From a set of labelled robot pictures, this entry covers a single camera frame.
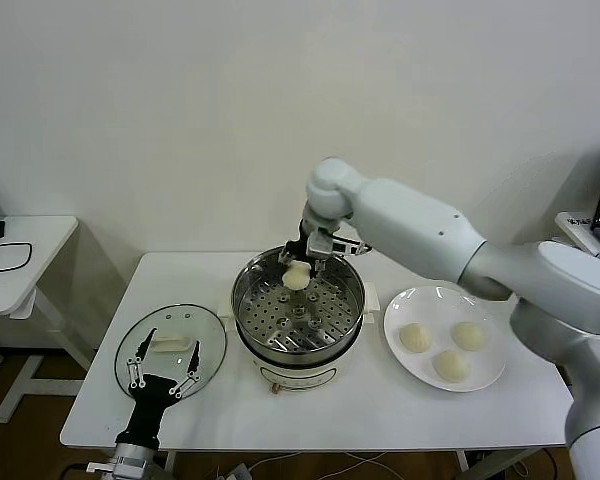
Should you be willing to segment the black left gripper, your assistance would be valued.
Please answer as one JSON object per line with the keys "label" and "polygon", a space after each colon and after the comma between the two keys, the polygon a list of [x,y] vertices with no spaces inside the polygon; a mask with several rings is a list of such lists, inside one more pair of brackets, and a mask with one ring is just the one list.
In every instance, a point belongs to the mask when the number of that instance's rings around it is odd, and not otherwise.
{"label": "black left gripper", "polygon": [[126,361],[129,374],[129,388],[135,405],[124,431],[115,442],[136,446],[158,446],[158,433],[164,412],[199,381],[200,341],[197,340],[191,355],[185,378],[178,383],[169,378],[143,373],[142,363],[146,358],[156,328],[151,328],[140,342],[135,354]]}

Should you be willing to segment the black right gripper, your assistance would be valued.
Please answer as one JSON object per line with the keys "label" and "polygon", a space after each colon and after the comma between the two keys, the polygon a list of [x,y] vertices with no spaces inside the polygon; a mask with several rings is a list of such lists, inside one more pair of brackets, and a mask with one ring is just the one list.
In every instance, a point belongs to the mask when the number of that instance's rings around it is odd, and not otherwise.
{"label": "black right gripper", "polygon": [[284,249],[279,253],[278,262],[282,265],[289,265],[293,260],[311,261],[311,275],[318,276],[325,270],[326,260],[324,258],[311,258],[307,254],[309,235],[304,220],[300,222],[298,230],[299,238],[285,243]]}

